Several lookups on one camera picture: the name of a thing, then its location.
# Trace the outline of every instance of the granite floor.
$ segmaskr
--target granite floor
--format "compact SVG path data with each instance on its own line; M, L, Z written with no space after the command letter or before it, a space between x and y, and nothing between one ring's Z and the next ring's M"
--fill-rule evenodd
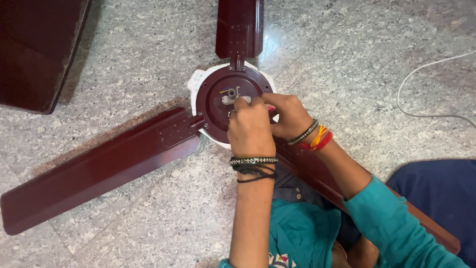
M386 180L399 166L475 158L476 129L414 118L396 105L416 67L476 50L475 0L265 0L253 62L296 94L335 139ZM215 0L93 0L61 104L52 115L0 109L0 192L173 105L214 53ZM476 53L416 73L413 113L476 121ZM20 235L0 232L0 267L216 267L236 198L230 152L200 149Z

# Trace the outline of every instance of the fan blade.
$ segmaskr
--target fan blade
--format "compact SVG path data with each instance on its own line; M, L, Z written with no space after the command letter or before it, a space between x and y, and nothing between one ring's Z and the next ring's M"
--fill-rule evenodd
M293 175L301 178L309 186L316 189L325 199L332 202L342 211L347 212L344 203L342 203L344 196L332 174L320 158L314 152L303 150L298 145L288 145L288 142L284 139L276 137L274 139L276 155L279 158L280 164ZM428 233L435 237L439 244L454 254L460 251L461 246L456 237L409 202L407 202L407 205L408 211L420 221L420 224L425 227Z
M0 105L53 112L91 0L0 1Z
M230 58L230 71L241 71L245 58L263 51L263 0L218 1L215 53Z
M196 151L204 124L173 108L4 193L5 231L21 233Z

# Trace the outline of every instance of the white cable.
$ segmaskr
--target white cable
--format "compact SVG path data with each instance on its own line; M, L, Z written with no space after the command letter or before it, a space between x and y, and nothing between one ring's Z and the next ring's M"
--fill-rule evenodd
M402 91L402 88L403 88L403 84L405 83L405 81L408 79L408 77L410 77L414 72L420 70L421 68L424 68L424 67L427 67L427 66L430 66L430 65L433 65L433 64L437 64L437 63L440 63L440 62L444 62L444 61L449 61L449 60L453 60L453 59L457 59L457 58L461 58L461 57L465 57L467 55L470 55L470 54L473 54L475 53L475 51L472 51L470 53L466 53L466 54L463 54L463 55L459 55L459 56L455 56L455 57L451 57L451 58L448 58L448 59L443 59L443 60L439 60L437 62L432 62L432 63L428 63L428 64L425 64L425 65L422 65L416 69L414 69L410 74L407 75L407 77L405 77L405 79L403 80L403 82L401 83L400 85L400 88L398 89L398 93L397 93L397 106L398 108L406 115L410 115L410 116L414 116L414 117L456 117L456 118L461 118L463 120L466 120L468 121L475 129L476 129L476 124L471 121L470 119L464 117L464 116L460 116L460 115L457 115L457 114L437 114L437 115L418 115L418 114L411 114L411 113L407 113L405 112L402 107L400 106L400 92Z

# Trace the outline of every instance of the studded bangle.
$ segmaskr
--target studded bangle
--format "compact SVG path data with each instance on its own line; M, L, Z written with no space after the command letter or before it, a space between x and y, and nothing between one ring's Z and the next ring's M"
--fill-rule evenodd
M230 166L240 165L240 164L276 164L278 159L276 157L250 157L250 158L236 158L232 157L230 159Z
M295 139L288 141L288 145L293 145L304 140L304 138L309 136L309 134L311 134L311 132L313 132L318 125L319 125L319 121L317 119L314 119L314 122L312 122L312 125L303 134L299 135Z

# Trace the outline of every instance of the red thread bracelet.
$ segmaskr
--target red thread bracelet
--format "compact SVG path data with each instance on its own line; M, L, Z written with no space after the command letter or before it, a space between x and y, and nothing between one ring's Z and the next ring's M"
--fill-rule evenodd
M331 139L332 139L332 132L329 131L329 133L324 137L324 139L322 139L322 141L319 144L317 144L315 148L311 148L311 149L314 149L315 151L319 151L322 148L324 148L324 146L326 146L330 142Z

